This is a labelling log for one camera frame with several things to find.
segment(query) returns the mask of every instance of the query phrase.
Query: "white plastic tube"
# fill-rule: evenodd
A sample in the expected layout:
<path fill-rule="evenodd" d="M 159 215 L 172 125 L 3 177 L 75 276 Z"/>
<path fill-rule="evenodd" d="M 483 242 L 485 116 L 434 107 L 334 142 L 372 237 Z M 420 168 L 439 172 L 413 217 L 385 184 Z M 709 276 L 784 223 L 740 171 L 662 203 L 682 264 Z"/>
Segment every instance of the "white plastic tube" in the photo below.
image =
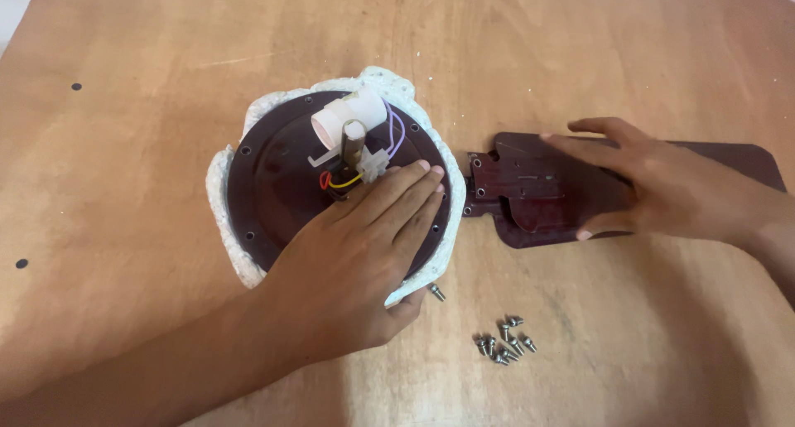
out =
<path fill-rule="evenodd" d="M 341 99 L 329 102 L 312 116 L 312 127 L 328 150 L 342 143 L 343 124 L 359 120 L 366 130 L 386 121 L 386 106 L 370 86 L 364 86 Z"/>

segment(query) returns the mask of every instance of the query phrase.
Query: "yellow wire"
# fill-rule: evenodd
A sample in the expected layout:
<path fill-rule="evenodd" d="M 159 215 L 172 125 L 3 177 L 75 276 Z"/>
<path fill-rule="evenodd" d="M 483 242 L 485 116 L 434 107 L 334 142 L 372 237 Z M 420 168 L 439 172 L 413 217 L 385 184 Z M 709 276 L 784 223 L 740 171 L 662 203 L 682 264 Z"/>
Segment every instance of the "yellow wire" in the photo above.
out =
<path fill-rule="evenodd" d="M 333 184 L 331 181 L 329 181 L 329 182 L 328 182 L 328 186 L 330 186 L 330 187 L 332 187 L 332 188 L 345 188 L 346 186 L 353 184 L 353 182 L 355 182 L 356 180 L 358 180 L 358 179 L 361 179 L 361 178 L 362 178 L 362 175 L 361 175 L 361 174 L 359 174 L 358 176 L 356 176 L 356 177 L 352 178 L 350 182 L 348 182 L 348 183 L 343 183 L 343 184 L 341 184 L 341 185 L 335 185 L 335 184 Z"/>

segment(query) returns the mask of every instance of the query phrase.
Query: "finger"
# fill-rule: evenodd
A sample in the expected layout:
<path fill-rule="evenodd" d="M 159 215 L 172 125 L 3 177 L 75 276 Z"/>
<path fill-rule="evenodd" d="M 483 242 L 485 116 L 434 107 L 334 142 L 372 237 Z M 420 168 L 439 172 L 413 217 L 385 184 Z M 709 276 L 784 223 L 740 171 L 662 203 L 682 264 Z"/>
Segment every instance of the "finger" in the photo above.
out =
<path fill-rule="evenodd" d="M 631 211 L 614 211 L 612 213 L 602 213 L 588 219 L 580 229 L 577 230 L 577 239 L 586 241 L 595 234 L 607 231 L 635 231 L 635 221 Z"/>
<path fill-rule="evenodd" d="M 431 193 L 444 191 L 444 186 L 440 183 L 443 177 L 444 169 L 441 166 L 431 168 L 418 182 L 405 190 L 403 195 L 373 222 L 373 226 L 383 229 L 384 233 L 394 238 L 405 223 L 425 204 Z"/>
<path fill-rule="evenodd" d="M 367 198 L 370 193 L 381 183 L 386 177 L 394 174 L 397 171 L 400 171 L 400 166 L 393 166 L 386 170 L 383 176 L 375 179 L 372 183 L 361 183 L 358 187 L 354 188 L 351 192 L 347 193 L 347 198 L 343 200 L 343 202 L 334 202 L 334 204 L 327 209 L 329 213 L 332 215 L 333 220 L 336 222 L 340 219 L 343 219 L 345 216 L 351 214 L 355 208 L 357 208 L 361 202 L 365 198 Z"/>
<path fill-rule="evenodd" d="M 412 322 L 420 316 L 422 300 L 425 299 L 425 294 L 427 293 L 428 290 L 426 290 L 425 287 L 421 287 L 420 289 L 415 290 L 409 295 L 403 297 L 403 299 L 400 300 L 400 303 L 397 303 L 386 310 L 386 312 L 392 318 L 392 337 L 405 329 L 406 326 L 412 324 Z"/>
<path fill-rule="evenodd" d="M 650 138 L 641 129 L 617 117 L 585 118 L 571 121 L 569 122 L 569 130 L 572 132 L 601 133 L 621 146 Z"/>
<path fill-rule="evenodd" d="M 384 211 L 391 207 L 407 189 L 425 177 L 430 169 L 431 165 L 428 161 L 420 159 L 404 166 L 400 171 L 384 177 L 382 182 L 363 199 L 356 211 L 351 213 L 348 218 L 355 218 L 352 219 L 352 222 L 370 225 L 384 214 Z"/>
<path fill-rule="evenodd" d="M 621 151 L 615 147 L 605 146 L 596 141 L 575 140 L 571 137 L 551 133 L 542 133 L 541 138 L 551 147 L 581 159 L 585 163 L 625 173 L 619 167 Z"/>
<path fill-rule="evenodd" d="M 425 200 L 422 207 L 403 225 L 392 241 L 397 253 L 409 263 L 414 259 L 414 255 L 417 254 L 425 237 L 428 236 L 428 230 L 431 229 L 436 212 L 442 205 L 442 195 L 443 190 L 434 191 Z"/>

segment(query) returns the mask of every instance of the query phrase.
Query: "plywood surface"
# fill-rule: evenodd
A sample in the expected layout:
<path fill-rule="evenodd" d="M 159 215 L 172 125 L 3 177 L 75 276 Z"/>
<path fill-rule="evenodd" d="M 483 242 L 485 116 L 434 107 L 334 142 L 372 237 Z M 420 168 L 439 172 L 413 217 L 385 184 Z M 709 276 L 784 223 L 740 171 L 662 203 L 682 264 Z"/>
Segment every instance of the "plywood surface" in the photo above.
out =
<path fill-rule="evenodd" d="M 619 115 L 661 138 L 758 144 L 793 188 L 793 35 L 784 0 L 33 0 L 0 59 L 6 395 L 243 292 L 204 175 L 263 94 L 379 65 L 414 81 L 461 164 L 500 131 Z M 512 250 L 491 220 L 467 219 L 438 283 L 448 300 L 426 300 L 388 346 L 189 424 L 795 415 L 795 316 L 728 246 L 637 236 Z M 506 312 L 539 351 L 503 368 L 471 336 L 496 333 Z"/>

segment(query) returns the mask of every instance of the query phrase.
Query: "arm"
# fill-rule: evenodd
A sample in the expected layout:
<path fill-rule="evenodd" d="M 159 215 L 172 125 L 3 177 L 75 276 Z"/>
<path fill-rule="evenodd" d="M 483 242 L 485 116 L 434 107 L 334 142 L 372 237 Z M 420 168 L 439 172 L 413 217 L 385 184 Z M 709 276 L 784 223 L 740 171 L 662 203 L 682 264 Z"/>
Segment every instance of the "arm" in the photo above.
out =
<path fill-rule="evenodd" d="M 795 198 L 619 118 L 574 121 L 569 129 L 604 134 L 619 148 L 560 135 L 542 139 L 634 185 L 631 209 L 595 216 L 577 231 L 578 239 L 631 231 L 726 242 L 760 261 L 795 308 Z"/>
<path fill-rule="evenodd" d="M 389 309 L 441 205 L 420 160 L 313 219 L 256 289 L 182 328 L 0 403 L 8 425 L 173 425 L 313 362 L 385 344 L 425 289 Z"/>

